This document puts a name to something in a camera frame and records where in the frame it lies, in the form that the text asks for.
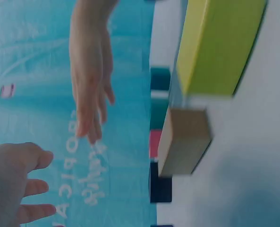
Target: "blue play mat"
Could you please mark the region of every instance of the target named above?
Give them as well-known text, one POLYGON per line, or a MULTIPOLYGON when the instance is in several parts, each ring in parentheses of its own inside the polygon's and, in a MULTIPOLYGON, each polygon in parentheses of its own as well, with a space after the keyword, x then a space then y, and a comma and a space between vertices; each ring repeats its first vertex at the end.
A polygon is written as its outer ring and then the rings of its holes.
POLYGON ((58 213, 28 227, 149 227, 149 49, 154 4, 121 0, 109 31, 117 103, 103 140, 76 139, 68 57, 69 0, 0 0, 0 143, 31 141, 55 154, 31 178, 50 192, 24 203, 53 203, 58 213))

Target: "white floor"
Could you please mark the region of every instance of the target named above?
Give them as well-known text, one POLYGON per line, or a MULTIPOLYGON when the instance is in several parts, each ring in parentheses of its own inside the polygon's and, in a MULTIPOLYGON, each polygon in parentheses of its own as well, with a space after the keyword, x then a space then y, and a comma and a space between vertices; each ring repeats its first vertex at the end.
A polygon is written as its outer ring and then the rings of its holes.
POLYGON ((181 96, 174 62, 186 6, 156 3, 150 63, 172 70, 174 106, 207 108, 214 140, 191 177, 173 178, 173 202, 157 206, 158 224, 280 227, 280 0, 269 0, 233 99, 181 96))

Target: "tan wooden block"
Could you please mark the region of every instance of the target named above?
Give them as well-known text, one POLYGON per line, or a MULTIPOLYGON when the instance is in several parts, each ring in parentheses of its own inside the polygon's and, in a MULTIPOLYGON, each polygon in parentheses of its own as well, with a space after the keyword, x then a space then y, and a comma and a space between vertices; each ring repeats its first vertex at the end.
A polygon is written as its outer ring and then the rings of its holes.
POLYGON ((159 176, 191 174, 211 140, 206 111, 169 108, 158 148, 159 176))

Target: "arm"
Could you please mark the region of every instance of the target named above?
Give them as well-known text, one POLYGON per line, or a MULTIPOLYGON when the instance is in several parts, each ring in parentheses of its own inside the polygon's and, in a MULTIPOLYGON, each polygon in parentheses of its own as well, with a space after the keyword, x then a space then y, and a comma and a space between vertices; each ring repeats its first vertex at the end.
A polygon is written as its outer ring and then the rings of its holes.
POLYGON ((86 21, 87 25, 106 26, 118 0, 78 0, 72 19, 86 21))
POLYGON ((107 21, 118 1, 77 0, 71 19, 69 55, 78 118, 76 135, 87 136, 91 144, 102 137, 100 123, 107 121, 107 99, 115 103, 107 21))

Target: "hand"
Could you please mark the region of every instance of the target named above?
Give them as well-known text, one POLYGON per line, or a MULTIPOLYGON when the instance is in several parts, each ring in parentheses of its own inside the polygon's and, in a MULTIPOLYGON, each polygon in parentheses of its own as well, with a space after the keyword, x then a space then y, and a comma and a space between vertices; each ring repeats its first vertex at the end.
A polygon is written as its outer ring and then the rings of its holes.
POLYGON ((77 105, 77 136, 88 136, 94 144, 101 139, 100 123, 107 120, 106 98, 115 96, 110 76, 113 60, 106 22, 91 20, 86 4, 77 4, 70 28, 69 53, 73 95, 77 105))
POLYGON ((50 165, 53 154, 33 143, 0 145, 0 227, 19 227, 56 213, 50 204, 20 205, 23 197, 45 193, 45 181, 27 174, 50 165))

